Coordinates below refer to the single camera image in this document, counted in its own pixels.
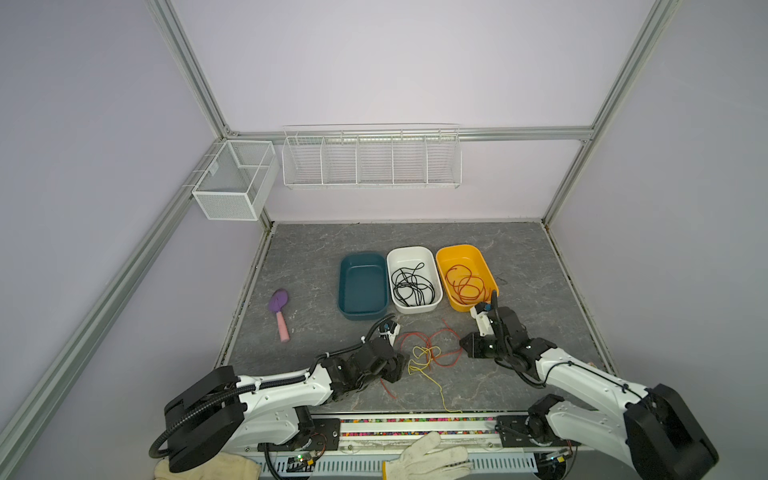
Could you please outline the white work glove centre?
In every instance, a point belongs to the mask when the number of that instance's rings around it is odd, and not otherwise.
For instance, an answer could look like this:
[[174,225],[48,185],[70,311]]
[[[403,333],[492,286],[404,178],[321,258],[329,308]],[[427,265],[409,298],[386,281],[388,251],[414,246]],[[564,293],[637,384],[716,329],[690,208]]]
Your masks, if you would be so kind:
[[441,448],[437,432],[419,438],[395,460],[382,464],[384,480],[453,480],[467,477],[472,466],[463,446]]

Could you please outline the purple pink hairbrush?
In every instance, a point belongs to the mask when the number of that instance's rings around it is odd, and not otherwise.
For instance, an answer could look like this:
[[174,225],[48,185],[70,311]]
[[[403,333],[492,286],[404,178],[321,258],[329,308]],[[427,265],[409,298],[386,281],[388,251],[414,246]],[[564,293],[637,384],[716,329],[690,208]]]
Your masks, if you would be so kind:
[[282,343],[287,343],[290,341],[290,334],[288,331],[287,323],[282,312],[282,309],[287,305],[288,300],[288,292],[285,289],[278,289],[272,294],[268,303],[269,310],[275,314],[278,334]]

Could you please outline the teal plastic bin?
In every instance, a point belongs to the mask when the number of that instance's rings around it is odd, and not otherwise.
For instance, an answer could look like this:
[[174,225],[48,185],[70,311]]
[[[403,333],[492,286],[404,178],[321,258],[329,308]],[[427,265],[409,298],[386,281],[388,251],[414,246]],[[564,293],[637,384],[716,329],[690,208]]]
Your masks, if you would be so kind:
[[389,308],[386,259],[375,252],[347,255],[340,264],[338,308],[351,321],[377,321]]

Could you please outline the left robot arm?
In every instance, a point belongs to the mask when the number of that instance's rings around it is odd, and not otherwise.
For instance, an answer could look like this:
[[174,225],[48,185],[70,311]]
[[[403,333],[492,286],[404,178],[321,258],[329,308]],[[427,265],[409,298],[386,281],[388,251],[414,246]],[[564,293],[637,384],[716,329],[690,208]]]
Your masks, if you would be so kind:
[[314,433],[310,408],[380,379],[395,383],[405,364],[388,338],[377,337],[320,354],[310,367],[284,374],[237,375],[230,365],[218,367],[166,404],[165,429],[148,454],[167,459],[180,473],[221,452],[307,442]]

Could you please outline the white work glove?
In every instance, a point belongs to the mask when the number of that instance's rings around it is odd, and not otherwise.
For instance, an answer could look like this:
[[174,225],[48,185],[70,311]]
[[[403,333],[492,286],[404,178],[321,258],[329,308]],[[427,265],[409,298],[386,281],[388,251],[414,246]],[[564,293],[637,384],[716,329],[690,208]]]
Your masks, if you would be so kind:
[[220,453],[188,471],[173,473],[170,462],[161,460],[154,469],[156,480],[258,480],[262,467],[245,457]]
[[467,477],[472,466],[463,446],[441,448],[437,432],[419,438],[395,460],[382,464],[384,480],[453,480]]

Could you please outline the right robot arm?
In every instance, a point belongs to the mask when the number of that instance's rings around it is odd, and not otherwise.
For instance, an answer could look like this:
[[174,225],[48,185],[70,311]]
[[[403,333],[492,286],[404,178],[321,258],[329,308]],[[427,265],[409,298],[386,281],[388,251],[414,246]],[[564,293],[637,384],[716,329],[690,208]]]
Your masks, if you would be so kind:
[[469,357],[491,359],[533,388],[553,386],[582,402],[548,394],[521,425],[498,421],[501,436],[516,434],[538,446],[585,445],[643,479],[701,479],[718,464],[714,444],[676,390],[621,379],[531,337],[510,308],[481,302],[469,313],[478,327],[460,341]]

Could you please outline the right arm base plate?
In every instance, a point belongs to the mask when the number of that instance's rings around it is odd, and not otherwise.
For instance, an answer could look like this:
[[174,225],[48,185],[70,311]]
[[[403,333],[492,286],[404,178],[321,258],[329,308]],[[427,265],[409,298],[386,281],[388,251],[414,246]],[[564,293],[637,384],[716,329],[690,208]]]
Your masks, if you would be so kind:
[[545,420],[536,416],[499,415],[494,430],[505,448],[568,446],[568,442],[557,437]]

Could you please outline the white plastic bin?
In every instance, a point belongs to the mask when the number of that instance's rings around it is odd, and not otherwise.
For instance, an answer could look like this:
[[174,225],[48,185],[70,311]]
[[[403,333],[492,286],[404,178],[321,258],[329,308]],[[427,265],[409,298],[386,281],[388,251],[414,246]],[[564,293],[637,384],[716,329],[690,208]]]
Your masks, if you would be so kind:
[[433,253],[423,246],[400,247],[386,257],[391,298],[404,315],[429,313],[443,300]]

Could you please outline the yellow plastic bin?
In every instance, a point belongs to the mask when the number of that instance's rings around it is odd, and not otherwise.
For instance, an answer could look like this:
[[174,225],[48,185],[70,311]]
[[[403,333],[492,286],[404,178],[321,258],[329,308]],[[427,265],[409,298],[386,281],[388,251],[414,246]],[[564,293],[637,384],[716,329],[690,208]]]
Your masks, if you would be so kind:
[[499,286],[482,254],[469,244],[441,248],[435,256],[443,289],[450,306],[468,312],[480,302],[489,303]]

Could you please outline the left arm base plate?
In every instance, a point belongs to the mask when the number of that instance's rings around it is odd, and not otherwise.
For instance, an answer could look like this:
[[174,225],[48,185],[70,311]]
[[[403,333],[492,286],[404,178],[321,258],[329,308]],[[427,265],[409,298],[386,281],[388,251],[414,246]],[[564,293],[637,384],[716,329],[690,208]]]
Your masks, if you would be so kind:
[[296,436],[279,445],[271,444],[271,452],[337,451],[341,440],[341,420],[336,417],[312,418]]

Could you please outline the white work glove left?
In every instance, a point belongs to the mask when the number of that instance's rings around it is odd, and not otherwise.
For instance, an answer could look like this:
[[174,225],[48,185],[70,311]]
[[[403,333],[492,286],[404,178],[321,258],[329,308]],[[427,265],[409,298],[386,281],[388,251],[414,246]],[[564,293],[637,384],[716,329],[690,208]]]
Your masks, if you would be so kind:
[[245,457],[220,453],[188,471],[173,473],[170,462],[161,460],[154,469],[156,480],[258,480],[262,467]]

